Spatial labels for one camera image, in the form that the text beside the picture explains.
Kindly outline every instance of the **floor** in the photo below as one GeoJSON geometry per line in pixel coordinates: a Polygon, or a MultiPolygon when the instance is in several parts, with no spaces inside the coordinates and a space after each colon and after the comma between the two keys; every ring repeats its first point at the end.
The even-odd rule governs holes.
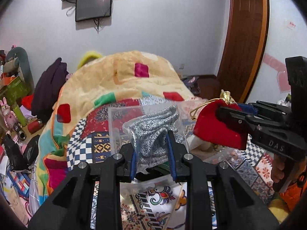
{"type": "Polygon", "coordinates": [[[213,75],[200,76],[198,86],[201,89],[201,93],[198,95],[201,98],[213,99],[219,98],[221,93],[221,86],[217,78],[213,75]]]}

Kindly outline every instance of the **toy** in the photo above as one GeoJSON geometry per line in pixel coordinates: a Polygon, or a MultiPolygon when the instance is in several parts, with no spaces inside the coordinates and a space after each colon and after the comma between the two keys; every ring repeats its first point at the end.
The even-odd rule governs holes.
{"type": "Polygon", "coordinates": [[[5,97],[3,98],[3,101],[0,100],[0,105],[5,125],[9,130],[11,130],[13,129],[14,124],[17,123],[16,115],[13,111],[11,111],[11,108],[7,104],[7,99],[5,97]]]}

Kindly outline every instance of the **blanket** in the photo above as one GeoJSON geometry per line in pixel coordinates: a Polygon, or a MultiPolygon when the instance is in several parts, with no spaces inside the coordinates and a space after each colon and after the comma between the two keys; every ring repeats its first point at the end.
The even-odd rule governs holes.
{"type": "Polygon", "coordinates": [[[132,51],[105,56],[89,62],[71,76],[59,93],[38,143],[36,177],[40,204],[68,172],[67,145],[80,119],[101,105],[148,94],[170,100],[193,97],[170,62],[151,53],[132,51]],[[70,108],[68,123],[63,123],[58,115],[63,104],[70,108]]]}

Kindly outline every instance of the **gold drawstring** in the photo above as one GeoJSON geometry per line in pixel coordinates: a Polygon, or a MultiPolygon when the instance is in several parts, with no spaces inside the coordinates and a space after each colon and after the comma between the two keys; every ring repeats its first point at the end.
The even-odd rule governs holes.
{"type": "Polygon", "coordinates": [[[209,101],[207,101],[207,102],[203,103],[202,105],[196,107],[195,109],[191,110],[191,112],[190,112],[191,119],[193,121],[196,120],[197,118],[196,118],[195,115],[200,108],[202,108],[202,107],[204,107],[204,106],[206,106],[206,105],[208,105],[208,104],[210,104],[214,101],[217,101],[219,99],[223,100],[227,105],[230,105],[231,103],[232,104],[235,103],[235,100],[230,96],[230,92],[228,92],[228,91],[224,92],[224,90],[221,90],[220,98],[210,99],[209,101]]]}

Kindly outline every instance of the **red thermos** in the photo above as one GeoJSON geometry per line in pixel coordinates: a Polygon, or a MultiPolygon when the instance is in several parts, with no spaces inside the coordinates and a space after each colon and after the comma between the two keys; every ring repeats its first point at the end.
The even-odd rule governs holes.
{"type": "Polygon", "coordinates": [[[28,124],[28,131],[33,134],[37,131],[39,131],[40,129],[42,129],[43,127],[43,123],[40,119],[35,120],[34,122],[28,124]]]}

